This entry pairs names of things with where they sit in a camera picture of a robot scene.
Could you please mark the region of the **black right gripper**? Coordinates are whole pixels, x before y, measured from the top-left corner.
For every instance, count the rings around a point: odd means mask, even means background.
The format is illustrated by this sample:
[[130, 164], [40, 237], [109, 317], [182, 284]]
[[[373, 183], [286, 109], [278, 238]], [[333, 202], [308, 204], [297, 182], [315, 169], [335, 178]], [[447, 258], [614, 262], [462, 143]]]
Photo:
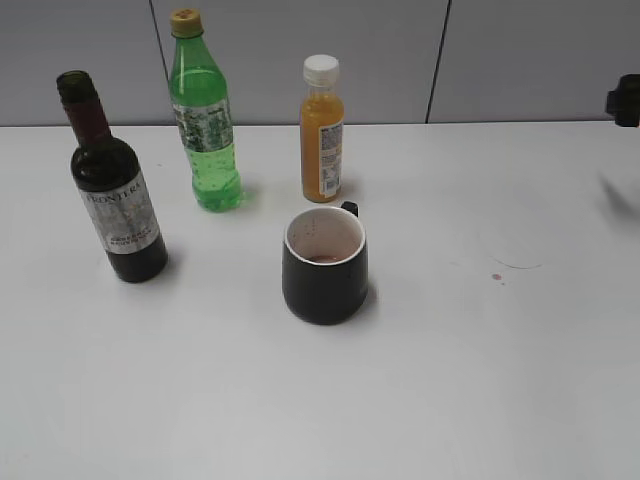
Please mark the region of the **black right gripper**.
[[626, 74], [607, 93], [605, 112], [620, 127], [638, 127], [640, 119], [640, 75]]

